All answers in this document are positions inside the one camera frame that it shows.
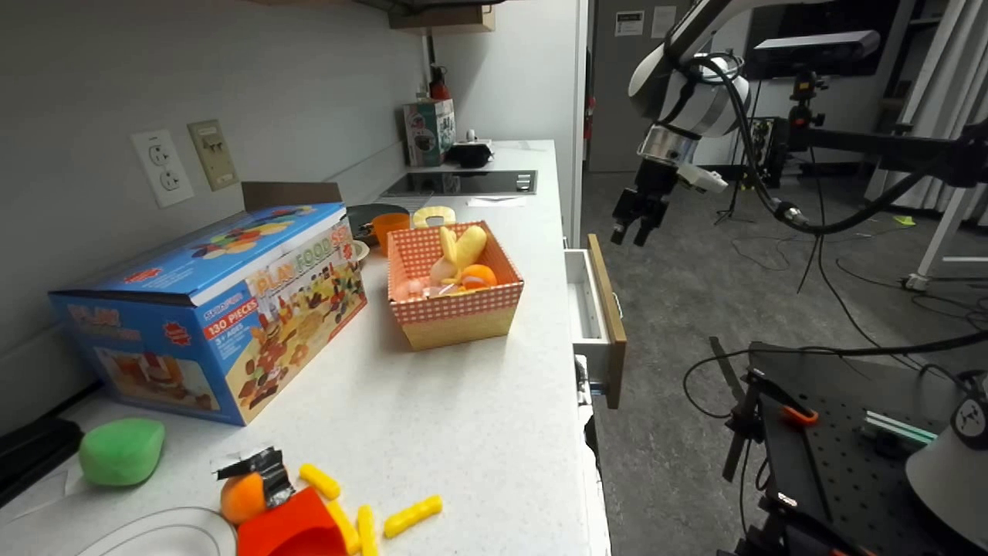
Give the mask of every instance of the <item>basket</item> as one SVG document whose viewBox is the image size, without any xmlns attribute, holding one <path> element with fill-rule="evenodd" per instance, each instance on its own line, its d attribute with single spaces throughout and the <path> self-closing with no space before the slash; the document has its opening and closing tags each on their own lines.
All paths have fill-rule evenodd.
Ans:
<svg viewBox="0 0 988 556">
<path fill-rule="evenodd" d="M 492 266 L 498 285 L 454 297 L 397 298 L 402 285 L 427 279 L 444 250 L 439 228 L 402 228 L 388 233 L 388 308 L 414 348 L 506 335 L 512 327 L 523 280 L 485 221 L 454 221 L 449 228 L 464 233 L 468 225 L 488 230 L 488 245 L 474 262 Z"/>
</svg>

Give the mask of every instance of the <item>green toy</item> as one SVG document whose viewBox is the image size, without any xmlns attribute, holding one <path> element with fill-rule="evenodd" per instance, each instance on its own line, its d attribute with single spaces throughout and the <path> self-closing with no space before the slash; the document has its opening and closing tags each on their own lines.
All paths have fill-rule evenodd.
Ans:
<svg viewBox="0 0 988 556">
<path fill-rule="evenodd" d="M 89 428 L 79 445 L 83 480 L 96 489 L 132 489 L 152 480 L 162 448 L 157 420 L 113 420 Z"/>
</svg>

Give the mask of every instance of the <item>yellow toy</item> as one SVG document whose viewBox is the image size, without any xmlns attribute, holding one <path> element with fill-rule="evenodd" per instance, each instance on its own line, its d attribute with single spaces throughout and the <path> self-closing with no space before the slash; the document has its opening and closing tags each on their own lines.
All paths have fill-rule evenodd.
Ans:
<svg viewBox="0 0 988 556">
<path fill-rule="evenodd" d="M 377 534 L 374 534 L 374 508 L 358 508 L 358 534 L 361 534 L 361 556 L 380 556 Z"/>
<path fill-rule="evenodd" d="M 339 482 L 315 462 L 302 462 L 298 480 L 311 485 L 324 499 L 335 499 L 342 492 Z"/>
<path fill-rule="evenodd" d="M 330 508 L 330 517 L 333 517 L 333 521 L 335 521 L 335 528 L 339 528 L 339 534 L 342 534 L 344 553 L 361 553 L 361 536 L 358 536 L 358 532 L 353 528 L 342 503 L 339 503 L 339 499 L 327 499 L 327 508 Z"/>
<path fill-rule="evenodd" d="M 488 230 L 480 225 L 464 228 L 461 239 L 449 228 L 441 228 L 444 258 L 454 262 L 458 272 L 472 266 L 474 255 L 480 255 L 485 245 L 488 245 Z"/>
<path fill-rule="evenodd" d="M 458 213 L 449 208 L 420 208 L 411 213 L 411 228 L 434 228 L 458 221 Z"/>
<path fill-rule="evenodd" d="M 402 512 L 392 512 L 385 521 L 383 521 L 383 536 L 397 536 L 403 534 L 408 528 L 427 521 L 430 517 L 439 517 L 441 512 L 441 497 L 431 493 L 427 499 L 415 499 L 411 507 L 403 507 Z"/>
</svg>

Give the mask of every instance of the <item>white countertop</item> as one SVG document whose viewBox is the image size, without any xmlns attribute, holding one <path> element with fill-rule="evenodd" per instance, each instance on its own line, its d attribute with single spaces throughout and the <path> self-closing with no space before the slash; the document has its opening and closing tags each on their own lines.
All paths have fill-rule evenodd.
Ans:
<svg viewBox="0 0 988 556">
<path fill-rule="evenodd" d="M 366 307 L 249 425 L 138 412 L 89 399 L 83 428 L 117 418 L 165 425 L 161 468 L 132 492 L 89 492 L 62 462 L 0 508 L 0 553 L 68 556 L 169 507 L 216 508 L 216 462 L 261 445 L 311 460 L 342 482 L 342 507 L 377 519 L 444 497 L 430 526 L 385 540 L 388 556 L 576 556 L 592 550 L 587 448 L 575 357 L 552 143 L 498 143 L 492 170 L 537 170 L 523 196 L 415 196 L 485 219 L 523 279 L 509 335 L 411 352 L 385 308 L 385 262 L 366 258 Z"/>
</svg>

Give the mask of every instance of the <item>orange toy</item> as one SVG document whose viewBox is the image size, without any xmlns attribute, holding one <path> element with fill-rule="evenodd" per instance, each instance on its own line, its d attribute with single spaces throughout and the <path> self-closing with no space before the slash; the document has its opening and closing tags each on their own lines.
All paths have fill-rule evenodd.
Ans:
<svg viewBox="0 0 988 556">
<path fill-rule="evenodd" d="M 344 542 L 320 497 L 306 489 L 244 521 L 238 556 L 344 556 Z"/>
<path fill-rule="evenodd" d="M 264 482 L 259 473 L 235 474 L 222 485 L 219 512 L 229 526 L 240 526 L 259 512 L 264 512 Z"/>
<path fill-rule="evenodd" d="M 369 233 L 380 254 L 388 254 L 388 230 L 408 228 L 408 213 L 380 213 L 369 219 Z"/>
<path fill-rule="evenodd" d="M 498 275 L 492 266 L 467 266 L 458 275 L 458 286 L 464 286 L 464 291 L 480 291 L 480 286 L 494 286 L 494 285 L 498 285 Z"/>
</svg>

